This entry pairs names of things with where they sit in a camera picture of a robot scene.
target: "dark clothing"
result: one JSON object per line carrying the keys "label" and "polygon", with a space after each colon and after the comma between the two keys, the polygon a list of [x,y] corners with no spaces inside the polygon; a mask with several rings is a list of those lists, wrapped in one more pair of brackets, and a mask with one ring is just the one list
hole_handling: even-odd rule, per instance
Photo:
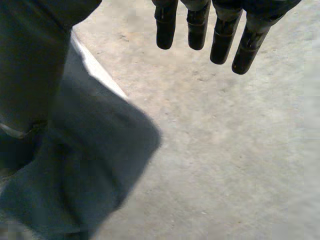
{"label": "dark clothing", "polygon": [[152,122],[89,76],[71,47],[42,143],[0,207],[45,239],[87,240],[123,203],[159,142]]}
{"label": "dark clothing", "polygon": [[0,208],[46,240],[88,240],[160,142],[153,123],[91,77],[70,44],[72,26],[99,3],[0,2],[0,122],[22,131],[48,122],[28,139],[0,130],[2,166],[26,165],[3,190]]}

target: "concrete floor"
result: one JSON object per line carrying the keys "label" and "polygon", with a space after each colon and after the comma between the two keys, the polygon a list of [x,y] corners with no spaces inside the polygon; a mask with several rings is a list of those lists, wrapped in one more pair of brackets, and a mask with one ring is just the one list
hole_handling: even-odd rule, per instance
{"label": "concrete floor", "polygon": [[129,99],[163,132],[101,240],[320,239],[320,6],[304,0],[272,27],[250,71],[188,48],[180,4],[170,50],[156,45],[150,0],[105,0],[75,30]]}

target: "pant leg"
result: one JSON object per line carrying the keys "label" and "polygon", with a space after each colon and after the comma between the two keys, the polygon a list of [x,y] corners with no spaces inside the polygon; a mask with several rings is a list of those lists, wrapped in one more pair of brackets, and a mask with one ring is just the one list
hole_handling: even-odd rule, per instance
{"label": "pant leg", "polygon": [[45,122],[61,80],[70,31],[101,0],[0,2],[0,123],[27,132]]}
{"label": "pant leg", "polygon": [[159,144],[154,124],[91,77],[71,47],[42,144],[4,189],[0,208],[46,240],[88,240]]}

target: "black rubber tip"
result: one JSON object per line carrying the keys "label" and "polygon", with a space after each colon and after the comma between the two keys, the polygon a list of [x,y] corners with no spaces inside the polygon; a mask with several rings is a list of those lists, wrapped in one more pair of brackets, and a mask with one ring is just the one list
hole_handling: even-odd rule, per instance
{"label": "black rubber tip", "polygon": [[222,65],[227,61],[234,36],[221,36],[216,31],[213,35],[213,43],[210,60],[214,64]]}
{"label": "black rubber tip", "polygon": [[232,63],[232,71],[239,75],[246,74],[254,62],[258,50],[246,50],[239,45]]}
{"label": "black rubber tip", "polygon": [[174,41],[176,20],[172,22],[156,22],[156,44],[159,48],[163,50],[168,50],[171,48]]}
{"label": "black rubber tip", "polygon": [[191,26],[189,24],[189,34],[188,34],[188,43],[189,47],[193,50],[201,50],[205,46],[206,41],[206,29],[205,26],[201,26],[203,28],[202,30],[197,29],[197,31],[192,31],[191,29],[194,28],[194,26]]}

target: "gray fabric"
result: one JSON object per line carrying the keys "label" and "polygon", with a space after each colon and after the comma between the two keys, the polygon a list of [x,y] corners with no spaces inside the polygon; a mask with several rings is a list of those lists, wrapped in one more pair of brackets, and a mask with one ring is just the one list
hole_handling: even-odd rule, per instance
{"label": "gray fabric", "polygon": [[121,206],[159,136],[141,111],[89,76],[71,47],[43,141],[0,207],[48,240],[88,239]]}

